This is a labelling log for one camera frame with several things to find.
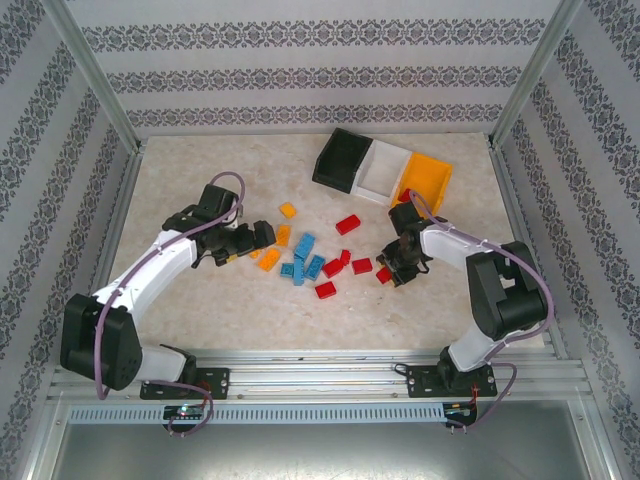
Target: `red lego brick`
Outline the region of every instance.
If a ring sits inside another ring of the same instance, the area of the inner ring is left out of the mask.
[[[361,258],[360,260],[354,260],[351,262],[353,267],[353,273],[360,275],[361,273],[367,273],[373,270],[373,264],[368,258]]]
[[[334,275],[340,273],[343,268],[344,265],[342,264],[342,262],[336,258],[335,260],[331,260],[329,263],[325,264],[325,266],[322,267],[322,271],[327,276],[327,278],[331,278]]]
[[[340,261],[345,267],[349,265],[349,262],[351,261],[351,252],[349,250],[343,250],[340,254]]]
[[[316,293],[318,294],[319,299],[324,300],[325,298],[336,294],[336,287],[333,285],[333,282],[323,283],[316,287]]]
[[[344,220],[336,223],[336,230],[338,230],[338,233],[340,235],[344,235],[345,233],[349,233],[351,230],[353,230],[354,228],[358,228],[359,226],[360,219],[355,215],[351,215],[350,217],[347,217]]]
[[[382,269],[378,273],[376,273],[376,277],[378,277],[380,283],[384,285],[389,280],[391,280],[391,270],[389,270],[387,267],[382,267]]]
[[[404,192],[402,192],[402,195],[400,195],[398,197],[398,201],[402,202],[402,203],[406,203],[409,200],[411,200],[411,197],[409,196],[409,192],[411,191],[410,188],[406,188]]]

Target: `cable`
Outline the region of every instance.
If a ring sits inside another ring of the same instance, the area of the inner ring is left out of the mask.
[[[211,420],[211,417],[213,416],[213,397],[211,396],[211,393],[208,392],[207,390],[205,390],[204,388],[200,388],[200,387],[197,387],[195,385],[189,385],[187,383],[165,382],[164,380],[153,380],[152,383],[154,383],[156,385],[164,385],[164,386],[167,386],[167,387],[187,388],[189,390],[193,390],[194,392],[198,392],[198,393],[203,394],[205,396],[205,401],[209,401],[209,411],[207,412],[205,417],[200,421],[200,423],[198,423],[192,429],[187,430],[186,432],[176,432],[175,430],[173,430],[171,428],[173,426],[173,422],[179,417],[171,417],[169,419],[169,424],[167,425],[167,430],[169,431],[169,435],[173,436],[175,434],[175,435],[180,436],[180,438],[184,438],[184,437],[187,437],[189,435],[193,435],[198,430],[200,430],[202,427],[204,427],[209,422],[209,420]]]
[[[156,255],[160,254],[160,252],[162,252],[162,250],[170,247],[171,245],[173,245],[176,242],[179,242],[180,240],[182,240],[183,238],[187,238],[191,235],[194,235],[196,233],[202,232],[203,230],[207,230],[208,228],[211,228],[215,225],[218,225],[219,223],[222,223],[223,221],[227,220],[231,215],[233,215],[242,205],[242,202],[244,201],[244,194],[245,194],[245,183],[244,180],[242,179],[242,177],[237,174],[236,172],[221,172],[219,174],[217,174],[215,177],[213,177],[211,179],[211,181],[209,182],[210,185],[213,185],[217,180],[219,180],[222,177],[226,177],[226,176],[232,176],[235,177],[238,182],[240,183],[240,194],[238,195],[238,201],[235,203],[235,205],[233,205],[228,212],[220,215],[218,218],[205,223],[204,225],[200,225],[199,227],[196,228],[192,228],[191,230],[188,230],[184,233],[181,233],[180,235],[177,235],[169,240],[167,240],[165,243],[163,243],[162,245],[160,245],[160,247],[158,247],[157,249],[152,250],[151,252],[149,252],[147,255],[145,255],[142,260],[140,260],[138,263],[136,263],[131,270],[129,271],[129,273],[127,275],[125,275],[125,277],[122,279],[122,281],[119,283],[118,288],[116,288],[111,295],[109,296],[109,298],[107,299],[107,301],[105,302],[104,306],[102,307],[102,310],[100,311],[100,316],[98,317],[98,323],[96,324],[96,337],[95,337],[95,341],[93,344],[93,373],[94,373],[94,379],[95,379],[95,385],[96,385],[96,392],[98,394],[98,398],[100,400],[104,400],[105,398],[107,398],[107,395],[109,394],[109,388],[106,389],[102,389],[102,333],[104,331],[104,322],[107,318],[107,314],[109,312],[109,309],[113,306],[114,302],[116,301],[116,299],[122,295],[123,293],[123,289],[127,286],[127,284],[131,281],[131,279],[142,269],[142,267],[144,267],[147,263],[149,263],[149,261],[151,259],[153,259]],[[207,392],[204,389],[201,389],[199,387],[195,387],[193,385],[186,385],[186,384],[182,384],[182,383],[171,383],[171,382],[164,382],[164,381],[160,381],[160,380],[149,380],[152,383],[157,383],[157,384],[161,384],[161,385],[167,385],[167,386],[172,386],[172,387],[179,387],[179,388],[190,388],[191,390],[196,390],[200,393],[203,393],[204,395],[207,395],[210,400],[211,400],[211,409],[210,412],[213,411],[213,398],[211,398],[211,394],[209,392]],[[204,425],[204,423],[206,423],[206,421],[203,421],[201,423],[199,423],[198,425],[196,425],[196,427],[194,427],[193,429],[191,429],[189,432],[194,432],[194,431],[198,431],[201,428],[201,425]]]
[[[468,233],[462,232],[462,231],[458,230],[457,228],[455,228],[453,226],[445,225],[443,222],[438,220],[431,213],[431,209],[429,208],[429,204],[427,203],[427,201],[424,199],[424,197],[422,195],[420,195],[415,190],[411,190],[409,192],[409,197],[411,198],[411,202],[416,207],[416,209],[418,211],[422,212],[424,215],[426,215],[427,218],[429,218],[429,220],[431,220],[434,223],[434,225],[436,225],[441,230],[444,230],[444,231],[447,231],[447,232],[451,232],[453,235],[455,235],[458,238],[461,238],[462,240],[465,240],[467,242],[475,242],[479,246],[483,246],[484,245],[487,248],[493,250],[494,252],[497,252],[500,255],[502,255],[503,257],[506,257],[509,260],[513,261],[514,263],[518,264],[520,267],[522,267],[522,269],[525,272],[527,272],[529,275],[531,275],[531,277],[540,286],[540,290],[542,290],[542,293],[545,296],[545,299],[547,301],[547,316],[544,319],[544,321],[538,326],[538,328],[535,328],[531,332],[525,332],[525,333],[522,333],[520,335],[516,335],[514,337],[511,337],[509,339],[510,340],[509,343],[507,343],[506,340],[505,340],[505,341],[501,342],[500,344],[496,345],[494,348],[492,348],[489,351],[489,353],[487,353],[484,356],[483,361],[485,363],[490,364],[491,363],[490,360],[493,357],[495,357],[498,354],[498,352],[500,352],[504,347],[506,347],[510,343],[517,342],[519,340],[525,340],[525,339],[531,338],[531,337],[535,337],[536,335],[542,333],[544,330],[549,328],[549,325],[551,325],[551,322],[553,321],[553,313],[555,311],[553,297],[551,296],[551,290],[549,289],[548,285],[546,284],[544,279],[540,276],[540,274],[538,272],[536,272],[536,270],[533,267],[531,267],[527,262],[522,260],[520,257],[512,254],[511,252],[507,252],[506,250],[504,250],[503,248],[501,248],[498,245],[495,245],[495,244],[493,244],[493,243],[491,243],[491,242],[489,242],[487,240],[480,240],[479,238],[476,238],[473,235],[469,235]],[[509,383],[507,383],[507,386],[502,390],[500,395],[498,395],[498,398],[496,398],[496,400],[491,404],[491,406],[488,408],[488,410],[480,418],[478,418],[475,421],[475,423],[473,424],[474,427],[476,425],[482,423],[489,415],[491,415],[495,411],[495,409],[500,404],[502,399],[509,393],[509,390],[511,390],[511,387],[513,386],[514,382],[516,381],[516,377],[518,375],[518,368],[513,363],[502,362],[502,363],[493,363],[493,365],[497,366],[497,367],[510,367],[512,369],[512,371],[513,371],[513,374],[511,375],[511,379],[509,380]]]
[[[490,416],[495,411],[495,409],[498,407],[498,405],[500,404],[502,399],[509,394],[509,391],[511,390],[511,387],[513,387],[513,384],[516,381],[516,377],[518,376],[518,367],[516,367],[513,363],[510,363],[510,362],[500,362],[500,363],[494,362],[494,363],[492,363],[492,365],[494,367],[510,367],[513,373],[511,374],[511,378],[509,379],[509,383],[507,383],[507,386],[502,389],[502,392],[500,392],[500,395],[498,395],[498,398],[496,398],[493,401],[493,403],[491,403],[491,406],[487,409],[487,411],[484,412],[482,414],[482,416],[479,417],[472,425],[470,425],[469,428],[477,427],[482,422],[484,422],[487,419],[487,417]]]

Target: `orange bin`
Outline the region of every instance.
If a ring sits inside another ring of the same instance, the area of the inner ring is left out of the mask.
[[[414,153],[395,191],[392,207],[401,202],[400,197],[407,189],[415,190],[429,204],[435,215],[442,204],[444,192],[453,173],[453,165],[435,158]]]

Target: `blue lego brick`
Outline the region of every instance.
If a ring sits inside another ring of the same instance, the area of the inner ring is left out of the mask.
[[[280,276],[293,278],[293,263],[283,263],[280,267]]]
[[[304,272],[304,276],[310,278],[311,280],[317,280],[318,275],[322,271],[322,267],[324,266],[325,259],[320,255],[314,255],[311,259],[311,263]]]
[[[293,259],[293,284],[296,287],[301,286],[304,283],[304,261],[301,258],[294,257]]]
[[[293,251],[293,256],[301,258],[302,262],[304,263],[307,260],[307,257],[309,256],[309,254],[311,253],[311,250],[313,249],[313,244],[315,243],[315,241],[316,241],[316,237],[314,237],[310,233],[303,234],[302,238],[300,239],[300,242],[298,243],[298,246]]]

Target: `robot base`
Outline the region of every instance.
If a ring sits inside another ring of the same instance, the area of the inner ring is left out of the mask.
[[[229,369],[198,368],[195,372],[195,380],[189,383],[211,392],[214,400],[226,400],[229,393]],[[142,400],[202,400],[202,394],[193,390],[143,382],[140,387],[140,398]]]

